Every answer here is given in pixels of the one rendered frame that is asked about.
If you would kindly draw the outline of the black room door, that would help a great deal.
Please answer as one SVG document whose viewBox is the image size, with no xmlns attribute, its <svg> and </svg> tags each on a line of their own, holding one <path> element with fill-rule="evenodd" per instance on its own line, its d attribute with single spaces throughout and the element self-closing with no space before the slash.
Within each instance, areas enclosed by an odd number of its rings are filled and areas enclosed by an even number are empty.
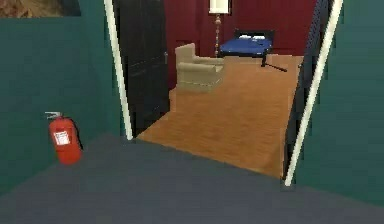
<svg viewBox="0 0 384 224">
<path fill-rule="evenodd" d="M 164 0 L 113 0 L 134 136 L 170 110 Z"/>
</svg>

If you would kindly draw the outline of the red fire extinguisher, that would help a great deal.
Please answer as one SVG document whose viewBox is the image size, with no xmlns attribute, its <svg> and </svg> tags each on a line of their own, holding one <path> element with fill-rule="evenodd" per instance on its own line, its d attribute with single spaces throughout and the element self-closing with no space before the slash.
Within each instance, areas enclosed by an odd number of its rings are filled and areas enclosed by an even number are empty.
<svg viewBox="0 0 384 224">
<path fill-rule="evenodd" d="M 82 146 L 75 122 L 61 112 L 46 112 L 46 115 L 59 162 L 65 165 L 77 163 L 82 156 Z"/>
</svg>

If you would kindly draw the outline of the blue bed with black frame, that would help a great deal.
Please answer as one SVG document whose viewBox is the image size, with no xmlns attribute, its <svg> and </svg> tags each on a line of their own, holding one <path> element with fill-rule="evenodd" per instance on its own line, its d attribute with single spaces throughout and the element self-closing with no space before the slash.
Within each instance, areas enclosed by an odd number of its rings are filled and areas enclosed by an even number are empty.
<svg viewBox="0 0 384 224">
<path fill-rule="evenodd" d="M 251 39 L 239 39 L 241 35 L 252 36 Z M 255 40 L 253 36 L 265 36 L 264 40 Z M 260 58 L 261 66 L 270 66 L 282 72 L 286 72 L 285 68 L 281 68 L 267 62 L 267 56 L 273 52 L 274 49 L 274 36 L 275 31 L 267 30 L 242 30 L 236 28 L 234 30 L 234 37 L 219 47 L 219 57 L 238 56 L 238 57 L 251 57 Z"/>
</svg>

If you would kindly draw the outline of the framed brown picture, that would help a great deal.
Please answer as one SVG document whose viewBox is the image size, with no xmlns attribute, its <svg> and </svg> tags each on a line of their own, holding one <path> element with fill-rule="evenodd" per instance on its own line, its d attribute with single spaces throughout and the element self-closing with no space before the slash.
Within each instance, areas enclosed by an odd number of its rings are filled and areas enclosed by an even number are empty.
<svg viewBox="0 0 384 224">
<path fill-rule="evenodd" d="M 79 0 L 0 0 L 0 18 L 80 16 Z"/>
</svg>

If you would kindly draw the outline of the floor lamp with white shade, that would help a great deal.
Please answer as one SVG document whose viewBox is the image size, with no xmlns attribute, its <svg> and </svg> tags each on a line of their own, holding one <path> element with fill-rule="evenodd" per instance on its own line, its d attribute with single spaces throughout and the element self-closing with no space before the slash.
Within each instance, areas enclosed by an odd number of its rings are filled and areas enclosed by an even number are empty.
<svg viewBox="0 0 384 224">
<path fill-rule="evenodd" d="M 219 55 L 221 16 L 230 13 L 230 0 L 209 0 L 209 13 L 215 16 L 215 56 Z"/>
</svg>

